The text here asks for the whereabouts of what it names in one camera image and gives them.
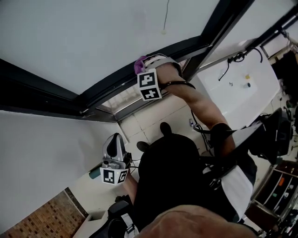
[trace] tiled wall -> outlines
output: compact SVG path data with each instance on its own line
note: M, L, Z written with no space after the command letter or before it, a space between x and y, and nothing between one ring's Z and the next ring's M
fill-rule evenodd
M70 238L84 220L68 196L61 192L0 237Z

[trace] person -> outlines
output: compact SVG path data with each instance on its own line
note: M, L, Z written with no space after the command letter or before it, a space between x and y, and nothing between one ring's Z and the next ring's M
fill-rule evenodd
M171 63L157 67L156 72L161 84L184 81ZM166 90L188 104L211 131L215 145L220 138L217 155L224 159L234 150L233 139L223 138L230 127L211 100L188 85L170 85ZM235 223L248 205L241 202L249 201L252 192L257 171L253 160L242 156L237 174L240 179L229 180L230 184L238 183L232 189L236 195L232 192L231 197L224 186L210 188L203 173L206 165L191 139L172 133L167 123L161 124L161 131L164 136L153 144L138 143L144 151L139 182L129 174L123 185L133 204L135 225L141 231L138 237L255 237L250 229Z

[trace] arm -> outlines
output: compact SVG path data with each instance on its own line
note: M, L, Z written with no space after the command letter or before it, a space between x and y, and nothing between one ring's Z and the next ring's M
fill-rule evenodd
M178 75L171 63L156 68L158 81L166 84L170 81L185 81ZM218 123L228 124L218 107L196 89L186 85L171 85L166 88L171 94L183 99L196 117L210 130Z
M131 200L131 203L134 204L135 202L135 195L136 195L136 190L138 187L137 181L132 177L130 172L128 173L125 182L123 184L124 189L126 192L129 194L129 198Z

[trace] hand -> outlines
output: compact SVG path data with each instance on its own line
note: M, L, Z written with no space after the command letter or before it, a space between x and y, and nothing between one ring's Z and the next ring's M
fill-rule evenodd
M178 74L177 69L171 63L160 65L156 68L157 79L161 84L166 84L170 81L184 81Z

